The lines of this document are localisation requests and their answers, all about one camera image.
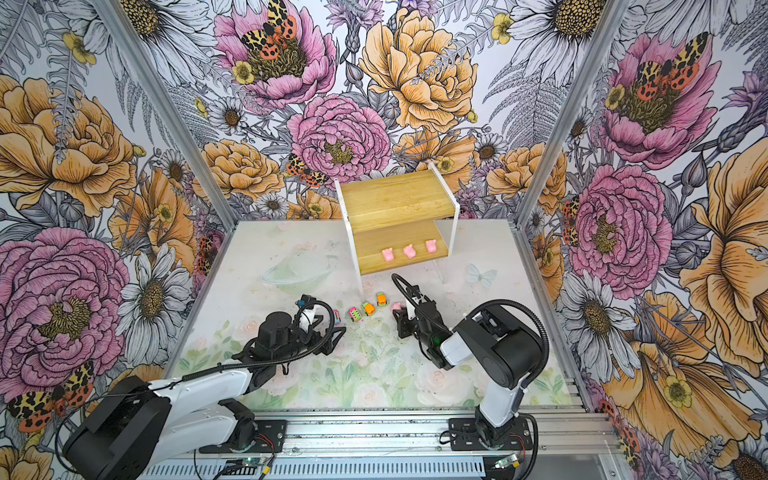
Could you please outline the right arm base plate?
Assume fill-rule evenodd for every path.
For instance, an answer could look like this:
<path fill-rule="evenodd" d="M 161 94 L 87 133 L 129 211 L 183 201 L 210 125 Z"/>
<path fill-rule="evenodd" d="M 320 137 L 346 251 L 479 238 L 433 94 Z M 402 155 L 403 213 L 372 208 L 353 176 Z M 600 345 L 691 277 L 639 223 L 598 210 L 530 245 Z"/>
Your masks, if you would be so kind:
<path fill-rule="evenodd" d="M 455 417 L 448 420 L 440 440 L 447 442 L 452 451 L 530 451 L 535 437 L 530 421 L 522 416 L 513 417 L 500 427 L 480 417 Z"/>

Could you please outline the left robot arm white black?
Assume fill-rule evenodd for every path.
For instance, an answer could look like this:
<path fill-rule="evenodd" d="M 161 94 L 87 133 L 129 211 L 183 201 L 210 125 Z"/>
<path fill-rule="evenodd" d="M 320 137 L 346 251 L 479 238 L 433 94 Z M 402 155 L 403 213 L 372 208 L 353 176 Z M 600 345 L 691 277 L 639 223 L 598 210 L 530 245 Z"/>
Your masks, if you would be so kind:
<path fill-rule="evenodd" d="M 266 427 L 240 397 L 309 355 L 333 352 L 346 332 L 324 303 L 267 315 L 231 359 L 178 378 L 121 380 L 61 443 L 60 454 L 85 479 L 136 479 L 186 452 L 221 449 L 277 453 L 280 430 Z"/>

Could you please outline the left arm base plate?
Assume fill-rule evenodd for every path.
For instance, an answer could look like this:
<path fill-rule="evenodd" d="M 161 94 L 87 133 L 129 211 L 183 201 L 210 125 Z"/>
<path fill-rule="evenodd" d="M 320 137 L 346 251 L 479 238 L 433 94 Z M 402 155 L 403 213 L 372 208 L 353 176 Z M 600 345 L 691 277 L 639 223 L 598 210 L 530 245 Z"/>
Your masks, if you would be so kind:
<path fill-rule="evenodd" d="M 286 420 L 255 420 L 249 427 L 237 427 L 222 444 L 199 449 L 203 454 L 281 453 L 286 440 Z"/>

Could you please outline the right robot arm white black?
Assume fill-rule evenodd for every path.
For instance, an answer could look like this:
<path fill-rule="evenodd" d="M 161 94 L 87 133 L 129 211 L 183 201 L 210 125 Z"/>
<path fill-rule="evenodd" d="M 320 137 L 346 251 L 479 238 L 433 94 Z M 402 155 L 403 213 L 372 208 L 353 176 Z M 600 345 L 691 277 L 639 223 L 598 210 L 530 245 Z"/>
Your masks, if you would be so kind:
<path fill-rule="evenodd" d="M 475 434 L 489 449 L 503 445 L 522 416 L 528 386 L 549 358 L 549 338 L 528 307 L 510 299 L 486 301 L 455 327 L 448 328 L 433 301 L 392 309 L 401 339 L 414 337 L 420 351 L 437 368 L 450 370 L 475 359 L 490 378 L 475 410 Z"/>

